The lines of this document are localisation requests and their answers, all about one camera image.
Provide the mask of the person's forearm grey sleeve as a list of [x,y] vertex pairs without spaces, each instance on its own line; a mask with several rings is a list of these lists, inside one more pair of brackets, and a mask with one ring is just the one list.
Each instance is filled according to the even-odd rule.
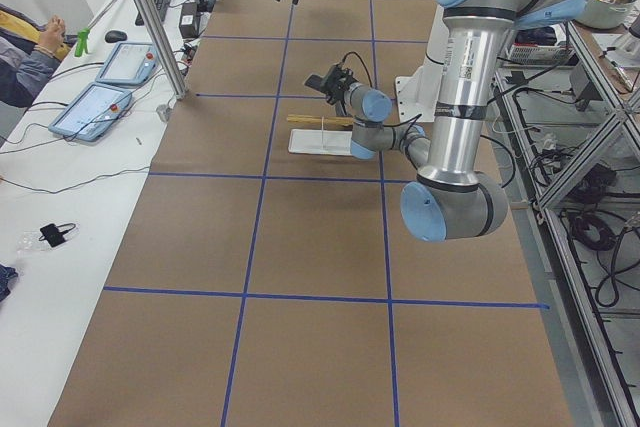
[[29,107],[53,76],[59,62],[38,50],[27,54],[1,42],[1,101],[14,107]]

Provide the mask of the person's hand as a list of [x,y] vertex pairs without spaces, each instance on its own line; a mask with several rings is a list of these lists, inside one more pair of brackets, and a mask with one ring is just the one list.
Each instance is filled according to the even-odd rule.
[[37,46],[54,54],[64,43],[65,32],[65,21],[58,16],[53,16],[40,32]]

